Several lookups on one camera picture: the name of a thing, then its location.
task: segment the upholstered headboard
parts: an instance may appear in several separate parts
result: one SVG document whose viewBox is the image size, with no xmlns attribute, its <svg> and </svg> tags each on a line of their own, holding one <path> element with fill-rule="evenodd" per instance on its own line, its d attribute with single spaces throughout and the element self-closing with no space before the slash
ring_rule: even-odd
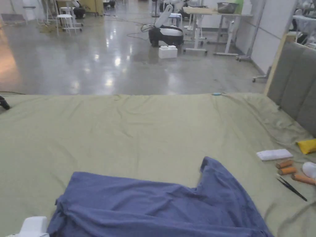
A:
<svg viewBox="0 0 316 237">
<path fill-rule="evenodd" d="M 316 50 L 286 42 L 267 95 L 316 137 Z"/>
</svg>

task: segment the blue cloth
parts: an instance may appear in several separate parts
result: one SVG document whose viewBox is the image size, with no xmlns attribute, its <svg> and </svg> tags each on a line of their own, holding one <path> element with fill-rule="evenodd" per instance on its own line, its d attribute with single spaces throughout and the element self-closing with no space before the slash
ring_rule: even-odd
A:
<svg viewBox="0 0 316 237">
<path fill-rule="evenodd" d="M 74 172 L 48 227 L 58 236 L 272 236 L 243 187 L 205 157 L 196 188 Z"/>
</svg>

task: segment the table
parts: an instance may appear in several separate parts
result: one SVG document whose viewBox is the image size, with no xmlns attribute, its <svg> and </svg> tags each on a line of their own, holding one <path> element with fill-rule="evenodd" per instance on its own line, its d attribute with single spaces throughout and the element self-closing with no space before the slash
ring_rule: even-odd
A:
<svg viewBox="0 0 316 237">
<path fill-rule="evenodd" d="M 229 53 L 229 48 L 230 44 L 232 41 L 233 37 L 233 31 L 235 27 L 235 20 L 236 18 L 241 18 L 241 17 L 252 17 L 253 15 L 241 15 L 241 14 L 223 14 L 223 13 L 218 13 L 217 9 L 214 8 L 199 8 L 199 7 L 184 7 L 183 8 L 184 12 L 188 14 L 194 14 L 196 15 L 194 23 L 193 23 L 193 33 L 194 33 L 194 48 L 186 48 L 184 49 L 184 52 L 186 50 L 195 50 L 195 51 L 203 51 L 205 55 L 207 55 L 207 50 L 203 48 L 198 48 L 198 43 L 199 43 L 199 35 L 200 35 L 200 27 L 197 25 L 197 21 L 199 22 L 199 25 L 202 22 L 202 16 L 203 15 L 221 15 L 221 22 L 218 28 L 218 35 L 217 35 L 217 40 L 215 42 L 211 42 L 213 44 L 216 44 L 215 47 L 215 55 L 230 55 L 230 56 L 238 56 L 236 53 Z M 218 52 L 218 45 L 221 44 L 219 42 L 221 33 L 222 33 L 222 27 L 223 27 L 223 20 L 224 18 L 227 18 L 230 21 L 229 24 L 229 29 L 228 29 L 228 40 L 226 43 L 226 49 L 225 52 Z"/>
<path fill-rule="evenodd" d="M 68 29 L 78 29 L 80 31 L 82 31 L 82 28 L 81 27 L 76 27 L 76 24 L 79 24 L 81 26 L 83 26 L 82 23 L 78 23 L 76 21 L 76 16 L 74 14 L 74 10 L 72 7 L 69 6 L 69 3 L 73 2 L 74 0 L 56 0 L 56 1 L 59 1 L 59 2 L 65 2 L 66 3 L 66 6 L 70 9 L 70 12 L 71 12 L 71 15 L 72 15 L 72 21 L 70 22 L 70 27 Z"/>
</svg>

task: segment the bed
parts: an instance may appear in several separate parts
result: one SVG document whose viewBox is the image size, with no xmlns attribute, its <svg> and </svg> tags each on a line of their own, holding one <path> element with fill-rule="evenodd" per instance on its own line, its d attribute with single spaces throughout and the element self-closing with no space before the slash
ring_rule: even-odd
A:
<svg viewBox="0 0 316 237">
<path fill-rule="evenodd" d="M 315 162 L 315 154 L 303 155 L 295 144 L 312 139 L 306 129 L 313 127 L 304 129 L 265 95 L 6 100 L 12 109 L 0 114 L 1 236 L 17 233 L 29 216 L 50 218 L 75 171 L 196 187 L 205 156 L 220 161 L 241 183 L 273 235 L 316 232 L 316 189 L 285 178 L 308 199 L 304 202 L 277 182 L 275 161 L 256 156 L 286 148 L 297 167 Z"/>
</svg>

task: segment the orange cylinder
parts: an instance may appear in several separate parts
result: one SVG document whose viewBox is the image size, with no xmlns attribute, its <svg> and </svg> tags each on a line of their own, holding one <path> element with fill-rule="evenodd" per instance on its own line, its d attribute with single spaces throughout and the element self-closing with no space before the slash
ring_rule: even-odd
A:
<svg viewBox="0 0 316 237">
<path fill-rule="evenodd" d="M 291 178 L 295 181 L 299 181 L 306 184 L 316 185 L 316 180 L 313 180 L 307 176 L 299 175 L 299 174 L 293 174 Z"/>
<path fill-rule="evenodd" d="M 279 175 L 286 175 L 286 174 L 291 174 L 291 173 L 296 173 L 296 172 L 297 172 L 297 169 L 293 166 L 278 170 Z"/>
<path fill-rule="evenodd" d="M 278 169 L 283 169 L 283 168 L 285 168 L 287 166 L 290 166 L 292 164 L 293 164 L 293 160 L 287 160 L 287 161 L 283 161 L 283 162 L 277 163 L 276 167 Z"/>
</svg>

